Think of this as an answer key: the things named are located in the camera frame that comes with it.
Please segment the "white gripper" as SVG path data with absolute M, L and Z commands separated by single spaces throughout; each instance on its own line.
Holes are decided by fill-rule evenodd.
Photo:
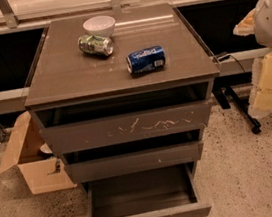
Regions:
M 255 9 L 252 9 L 233 29 L 236 36 L 253 35 Z M 272 52 L 252 65 L 252 88 L 249 95 L 249 116 L 261 119 L 272 113 Z

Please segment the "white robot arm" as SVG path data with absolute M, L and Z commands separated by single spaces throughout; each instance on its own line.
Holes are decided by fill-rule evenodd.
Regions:
M 255 35 L 258 44 L 272 48 L 272 0 L 258 0 L 256 7 L 235 25 L 233 34 Z M 272 113 L 272 51 L 253 61 L 248 112 L 250 117 L 261 119 Z

